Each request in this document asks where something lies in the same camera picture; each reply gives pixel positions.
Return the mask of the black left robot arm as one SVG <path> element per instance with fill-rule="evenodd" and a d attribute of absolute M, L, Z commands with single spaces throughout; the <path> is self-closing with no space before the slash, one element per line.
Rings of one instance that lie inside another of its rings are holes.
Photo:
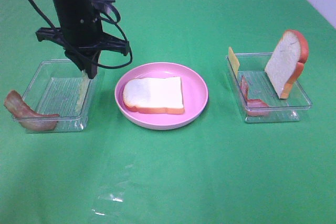
<path fill-rule="evenodd" d="M 103 31 L 102 22 L 118 26 L 121 16 L 114 0 L 53 0 L 59 27 L 36 31 L 38 41 L 49 40 L 65 50 L 65 55 L 90 79 L 97 75 L 103 50 L 132 56 L 126 37 L 118 38 Z"/>

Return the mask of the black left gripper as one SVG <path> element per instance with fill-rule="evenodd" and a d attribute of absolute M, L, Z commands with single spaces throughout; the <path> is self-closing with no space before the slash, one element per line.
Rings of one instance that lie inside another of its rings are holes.
<path fill-rule="evenodd" d="M 109 35 L 97 29 L 68 29 L 66 27 L 47 28 L 42 27 L 36 31 L 38 41 L 49 40 L 66 49 L 75 48 L 86 58 L 85 63 L 70 50 L 65 50 L 65 56 L 70 59 L 80 71 L 85 70 L 89 79 L 94 79 L 98 71 L 100 51 L 108 50 L 119 52 L 126 56 L 131 48 L 129 42 Z"/>

